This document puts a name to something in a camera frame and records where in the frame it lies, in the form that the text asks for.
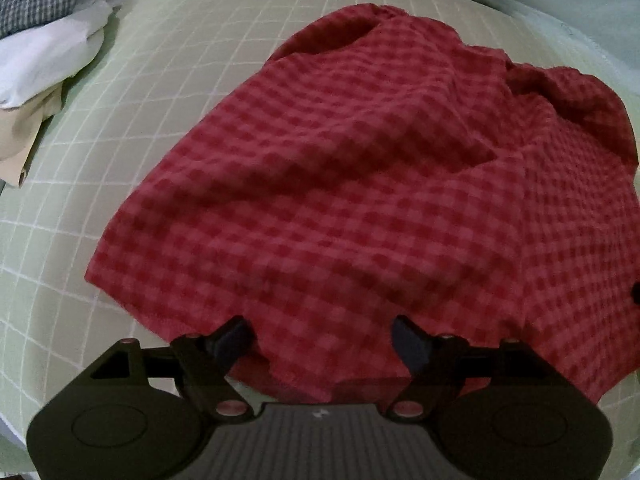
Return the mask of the white folded garment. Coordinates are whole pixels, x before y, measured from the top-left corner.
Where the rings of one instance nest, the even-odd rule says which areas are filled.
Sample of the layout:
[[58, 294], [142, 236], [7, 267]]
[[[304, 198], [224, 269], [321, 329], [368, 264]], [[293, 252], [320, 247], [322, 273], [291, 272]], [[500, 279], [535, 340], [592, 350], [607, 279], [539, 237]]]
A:
[[17, 108], [75, 76], [98, 54], [112, 14], [105, 0], [79, 0], [65, 18], [1, 40], [1, 106]]

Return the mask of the green grid bed sheet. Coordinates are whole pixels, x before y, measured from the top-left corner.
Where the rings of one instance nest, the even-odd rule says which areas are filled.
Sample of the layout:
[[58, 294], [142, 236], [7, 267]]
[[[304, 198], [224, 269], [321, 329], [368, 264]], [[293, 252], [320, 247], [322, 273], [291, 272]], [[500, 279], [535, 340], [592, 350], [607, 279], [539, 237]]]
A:
[[218, 100], [315, 18], [356, 2], [438, 18], [472, 44], [603, 80], [612, 68], [565, 25], [470, 0], [122, 0], [99, 56], [64, 87], [25, 183], [1, 194], [1, 470], [32, 474], [32, 416], [116, 339], [157, 338], [84, 278], [107, 221]]

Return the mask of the red checkered cloth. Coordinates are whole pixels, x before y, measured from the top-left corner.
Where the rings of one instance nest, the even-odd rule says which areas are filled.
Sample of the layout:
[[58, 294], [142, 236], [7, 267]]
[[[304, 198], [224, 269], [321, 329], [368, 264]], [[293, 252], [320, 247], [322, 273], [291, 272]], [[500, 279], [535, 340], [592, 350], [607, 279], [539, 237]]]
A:
[[234, 376], [280, 398], [405, 376], [404, 314], [524, 341], [598, 400], [639, 366], [637, 167], [598, 78], [348, 6], [174, 146], [86, 279], [168, 340], [244, 316], [257, 348]]

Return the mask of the beige folded garment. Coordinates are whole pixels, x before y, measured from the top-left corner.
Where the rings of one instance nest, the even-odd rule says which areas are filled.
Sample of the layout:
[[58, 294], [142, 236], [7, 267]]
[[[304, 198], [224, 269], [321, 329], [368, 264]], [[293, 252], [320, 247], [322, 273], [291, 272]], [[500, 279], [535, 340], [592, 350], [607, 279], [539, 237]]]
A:
[[1, 180], [6, 184], [22, 183], [26, 160], [42, 123], [61, 109], [64, 81], [17, 108], [1, 107]]

